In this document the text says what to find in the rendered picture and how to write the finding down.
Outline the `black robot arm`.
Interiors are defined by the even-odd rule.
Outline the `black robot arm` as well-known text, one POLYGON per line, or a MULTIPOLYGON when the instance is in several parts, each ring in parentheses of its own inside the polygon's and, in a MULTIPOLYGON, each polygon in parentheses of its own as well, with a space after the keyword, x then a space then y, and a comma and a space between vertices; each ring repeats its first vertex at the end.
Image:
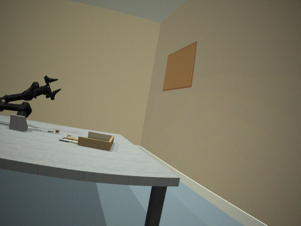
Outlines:
POLYGON ((22 104, 10 104, 9 102, 17 100, 30 101, 39 95, 42 95, 39 83, 34 82, 31 87, 23 93, 0 97, 0 112, 3 110, 18 111, 17 115, 28 117, 32 112, 31 106, 28 102, 23 102, 22 104), (5 102, 2 102, 2 100, 5 100, 5 102))

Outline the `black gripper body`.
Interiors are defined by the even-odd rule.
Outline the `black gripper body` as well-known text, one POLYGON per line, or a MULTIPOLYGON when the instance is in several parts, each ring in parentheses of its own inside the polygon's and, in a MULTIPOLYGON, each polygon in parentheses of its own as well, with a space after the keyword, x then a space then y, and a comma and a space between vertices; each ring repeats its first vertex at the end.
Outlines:
POLYGON ((49 93, 50 93, 50 98, 51 98, 51 100, 54 100, 54 94, 53 94, 53 92, 51 91, 51 88, 50 88, 50 85, 49 85, 49 79, 48 79, 48 76, 45 76, 44 79, 45 79, 46 85, 40 87, 41 93, 44 95, 45 93, 48 93, 48 92, 49 92, 49 93), (48 89, 49 89, 49 90, 48 90, 48 89))

